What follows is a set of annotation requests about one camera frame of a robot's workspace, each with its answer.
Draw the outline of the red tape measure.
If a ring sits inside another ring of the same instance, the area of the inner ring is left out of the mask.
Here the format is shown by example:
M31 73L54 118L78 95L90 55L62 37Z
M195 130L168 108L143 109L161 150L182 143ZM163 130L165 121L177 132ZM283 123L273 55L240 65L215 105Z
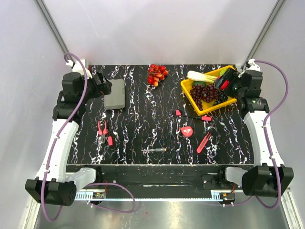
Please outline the red tape measure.
M181 127L180 131L184 137L191 137L193 135L193 129L190 126Z

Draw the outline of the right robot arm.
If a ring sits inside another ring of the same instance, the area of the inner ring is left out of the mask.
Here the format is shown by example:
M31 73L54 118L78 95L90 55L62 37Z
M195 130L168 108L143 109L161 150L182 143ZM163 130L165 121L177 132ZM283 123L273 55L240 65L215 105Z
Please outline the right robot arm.
M252 169L227 167L216 179L223 189L235 183L247 196L280 198L294 172L285 166L275 145L270 125L275 110L270 110L267 100L260 96L263 73L259 64L261 61L250 59L244 71L228 69L214 83L221 92L237 100L255 154Z

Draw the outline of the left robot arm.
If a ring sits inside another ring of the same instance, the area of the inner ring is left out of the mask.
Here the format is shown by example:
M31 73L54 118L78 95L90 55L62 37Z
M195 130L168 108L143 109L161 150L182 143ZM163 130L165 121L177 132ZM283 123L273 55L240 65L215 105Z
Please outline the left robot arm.
M72 61L64 55L64 59L72 71L65 74L61 82L62 90L53 109L47 152L35 178L27 179L25 183L25 190L36 202L58 206L70 206L77 192L87 185L99 188L103 184L103 176L94 168L84 167L66 175L66 166L71 145L86 112L86 103L110 94L112 86L102 73L98 74L101 83L96 83L84 58Z

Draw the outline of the red hex key set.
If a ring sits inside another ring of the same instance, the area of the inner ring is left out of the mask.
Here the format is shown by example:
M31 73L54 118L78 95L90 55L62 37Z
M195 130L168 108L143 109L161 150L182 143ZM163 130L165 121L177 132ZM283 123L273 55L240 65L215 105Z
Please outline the red hex key set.
M180 110L176 110L176 111L175 111L175 114L176 114L176 116L181 116L181 115L182 115L182 113L181 113Z

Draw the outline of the grey plastic tool case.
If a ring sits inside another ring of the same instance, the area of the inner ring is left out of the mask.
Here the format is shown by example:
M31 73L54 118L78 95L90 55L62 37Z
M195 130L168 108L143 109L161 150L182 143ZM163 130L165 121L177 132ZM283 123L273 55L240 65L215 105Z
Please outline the grey plastic tool case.
M125 107L125 82L123 79L110 80L111 93L104 97L105 110L123 109Z

